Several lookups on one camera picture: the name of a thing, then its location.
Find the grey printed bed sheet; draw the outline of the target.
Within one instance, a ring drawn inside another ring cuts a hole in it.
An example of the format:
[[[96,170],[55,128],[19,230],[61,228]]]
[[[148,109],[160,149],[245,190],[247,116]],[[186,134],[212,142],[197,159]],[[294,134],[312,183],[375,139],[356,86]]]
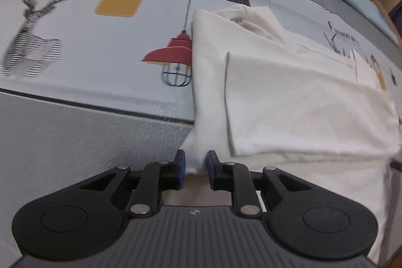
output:
[[[132,217],[83,183],[124,165],[172,161],[193,128],[196,10],[268,7],[281,26],[343,55],[356,50],[398,109],[401,52],[344,0],[1,0],[2,267],[379,267],[365,205],[307,183],[261,218],[231,194],[189,204],[162,192],[160,210]]]

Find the white small garment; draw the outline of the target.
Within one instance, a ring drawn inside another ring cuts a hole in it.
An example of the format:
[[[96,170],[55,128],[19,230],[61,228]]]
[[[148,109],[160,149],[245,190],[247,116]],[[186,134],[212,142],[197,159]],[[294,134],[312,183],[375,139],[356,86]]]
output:
[[[256,171],[287,168],[367,206],[380,228],[369,256],[379,260],[401,138],[392,95],[366,60],[284,29],[268,7],[196,10],[192,39],[187,202],[218,202],[202,173],[209,150]]]

